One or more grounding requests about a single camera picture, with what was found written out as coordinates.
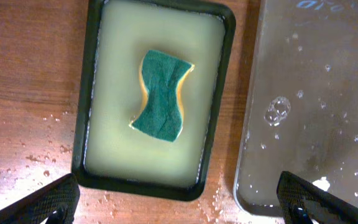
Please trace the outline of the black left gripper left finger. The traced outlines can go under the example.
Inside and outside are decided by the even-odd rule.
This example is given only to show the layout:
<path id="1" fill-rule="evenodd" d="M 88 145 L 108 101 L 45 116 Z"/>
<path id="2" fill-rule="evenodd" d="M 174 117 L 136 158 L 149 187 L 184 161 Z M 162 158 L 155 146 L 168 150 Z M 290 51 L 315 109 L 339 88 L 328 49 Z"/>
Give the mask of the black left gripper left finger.
<path id="1" fill-rule="evenodd" d="M 0 210 L 0 223 L 72 224 L 80 199 L 74 174 L 67 174 Z"/>

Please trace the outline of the green yellow sponge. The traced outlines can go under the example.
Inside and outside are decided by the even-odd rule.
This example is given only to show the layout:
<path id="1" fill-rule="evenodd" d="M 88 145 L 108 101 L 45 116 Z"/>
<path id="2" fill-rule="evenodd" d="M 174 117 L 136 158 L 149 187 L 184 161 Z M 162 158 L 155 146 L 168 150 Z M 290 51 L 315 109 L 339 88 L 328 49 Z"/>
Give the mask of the green yellow sponge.
<path id="1" fill-rule="evenodd" d="M 195 65 L 159 50 L 149 50 L 139 67 L 142 105 L 129 126 L 155 139 L 173 142 L 184 122 L 181 88 Z"/>

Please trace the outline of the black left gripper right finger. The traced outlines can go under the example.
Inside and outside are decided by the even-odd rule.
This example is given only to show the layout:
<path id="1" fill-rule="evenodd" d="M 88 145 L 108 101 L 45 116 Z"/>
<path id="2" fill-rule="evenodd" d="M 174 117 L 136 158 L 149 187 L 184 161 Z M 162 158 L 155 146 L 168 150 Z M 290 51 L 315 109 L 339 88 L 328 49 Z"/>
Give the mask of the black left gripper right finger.
<path id="1" fill-rule="evenodd" d="M 358 224 L 357 207 L 289 171 L 280 175 L 277 197 L 286 224 Z"/>

